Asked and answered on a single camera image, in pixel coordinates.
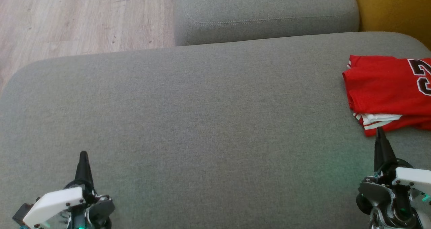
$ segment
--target seam stitching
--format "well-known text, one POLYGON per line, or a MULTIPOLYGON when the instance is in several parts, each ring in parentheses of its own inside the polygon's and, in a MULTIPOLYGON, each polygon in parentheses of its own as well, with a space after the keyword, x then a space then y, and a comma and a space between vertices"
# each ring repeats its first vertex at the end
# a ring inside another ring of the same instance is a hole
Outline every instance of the seam stitching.
POLYGON ((186 32, 186 39, 185 39, 185 45, 188 45, 188 43, 189 43, 189 40, 188 40, 188 34, 189 34, 189 30, 190 30, 190 28, 191 28, 191 23, 190 22, 188 22, 187 23, 187 32, 186 32))
POLYGON ((328 16, 311 16, 311 17, 285 17, 285 18, 268 18, 268 19, 247 19, 247 20, 232 20, 232 21, 224 21, 224 22, 202 22, 194 20, 186 8, 184 8, 184 12, 189 20, 191 20, 196 25, 240 25, 240 24, 249 24, 249 23, 264 23, 264 22, 274 22, 274 21, 288 21, 288 20, 299 20, 299 19, 331 19, 331 18, 339 18, 345 15, 350 14, 349 12, 340 14, 340 15, 328 15, 328 16))

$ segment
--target basketball jersey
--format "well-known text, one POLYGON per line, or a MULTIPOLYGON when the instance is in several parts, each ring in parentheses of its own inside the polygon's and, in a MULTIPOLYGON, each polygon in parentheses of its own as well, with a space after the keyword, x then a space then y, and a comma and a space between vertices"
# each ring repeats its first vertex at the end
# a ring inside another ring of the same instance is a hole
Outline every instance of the basketball jersey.
POLYGON ((379 126, 431 130, 431 58, 351 56, 348 66, 347 99, 365 135, 375 135, 379 126))

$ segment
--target gray sofa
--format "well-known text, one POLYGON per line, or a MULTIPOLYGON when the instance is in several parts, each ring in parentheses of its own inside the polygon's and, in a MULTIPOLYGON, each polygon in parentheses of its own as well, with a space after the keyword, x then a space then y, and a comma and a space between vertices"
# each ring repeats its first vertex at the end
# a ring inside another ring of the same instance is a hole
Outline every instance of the gray sofa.
MULTIPOLYGON (((353 32, 35 62, 0 99, 0 222, 16 228, 86 150, 113 228, 367 228, 355 197, 374 140, 346 100, 351 54, 431 57, 402 34, 353 32)), ((429 132, 387 136, 431 169, 429 132)))
POLYGON ((355 0, 175 0, 179 46, 358 31, 355 0))

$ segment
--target white trim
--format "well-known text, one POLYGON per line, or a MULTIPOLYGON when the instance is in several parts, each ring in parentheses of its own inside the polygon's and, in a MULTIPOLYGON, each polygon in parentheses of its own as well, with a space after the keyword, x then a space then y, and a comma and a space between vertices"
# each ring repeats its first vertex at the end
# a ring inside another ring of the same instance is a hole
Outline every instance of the white trim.
POLYGON ((356 118, 357 120, 361 119, 361 114, 359 113, 353 113, 353 117, 356 118))
POLYGON ((393 121, 393 120, 380 121, 380 122, 377 122, 377 123, 371 124, 371 125, 369 125, 369 126, 364 126, 364 129, 365 129, 365 130, 376 129, 376 128, 377 128, 377 127, 379 127, 379 126, 385 126, 385 125, 387 125, 387 124, 391 123, 392 121, 393 121))
POLYGON ((362 114, 364 118, 363 125, 369 125, 377 121, 388 121, 388 120, 399 120, 402 115, 394 115, 394 114, 362 114))

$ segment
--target laminate floor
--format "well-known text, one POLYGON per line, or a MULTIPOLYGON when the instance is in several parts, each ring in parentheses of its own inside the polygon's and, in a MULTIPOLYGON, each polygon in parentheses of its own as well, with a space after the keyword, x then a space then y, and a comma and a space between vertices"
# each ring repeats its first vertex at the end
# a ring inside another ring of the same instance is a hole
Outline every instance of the laminate floor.
POLYGON ((0 91, 54 57, 174 46, 172 0, 0 0, 0 91))

